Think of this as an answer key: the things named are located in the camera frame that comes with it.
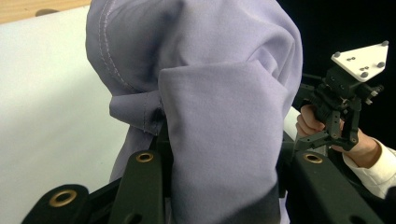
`white mounting plate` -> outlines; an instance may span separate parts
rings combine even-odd
[[[375,77],[385,69],[388,41],[361,49],[336,52],[332,60],[360,82]]]

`white shirt cuff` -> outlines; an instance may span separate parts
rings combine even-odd
[[[374,139],[381,149],[381,155],[378,161],[371,168],[358,167],[358,165],[350,159],[348,156],[343,154],[344,162],[346,165],[355,173],[355,175],[361,180],[361,183],[370,190],[371,188],[379,188],[382,191],[383,197],[388,190],[389,181],[394,179],[396,174],[396,156],[395,152],[385,147],[381,142]]]

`dark background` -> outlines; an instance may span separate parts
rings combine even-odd
[[[385,90],[363,104],[360,128],[388,147],[396,149],[396,6],[394,0],[278,0],[300,29],[303,72],[326,76],[335,66],[336,51],[359,49],[389,41],[384,72],[367,84],[382,84]]]

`purple cloth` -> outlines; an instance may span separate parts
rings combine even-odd
[[[163,120],[176,223],[277,223],[283,118],[302,73],[294,23],[276,1],[93,0],[87,55],[130,124],[111,180]]]

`white surface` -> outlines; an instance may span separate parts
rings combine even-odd
[[[334,54],[332,60],[358,81],[365,82],[384,71],[387,54],[388,44],[377,44],[341,52],[338,57]]]
[[[292,107],[289,110],[289,113],[286,115],[285,120],[283,122],[283,130],[293,140],[296,140],[296,137],[297,137],[296,123],[297,123],[297,117],[299,115],[300,115],[300,112]]]
[[[85,54],[88,7],[0,25],[0,223],[50,189],[110,176],[127,125]]]

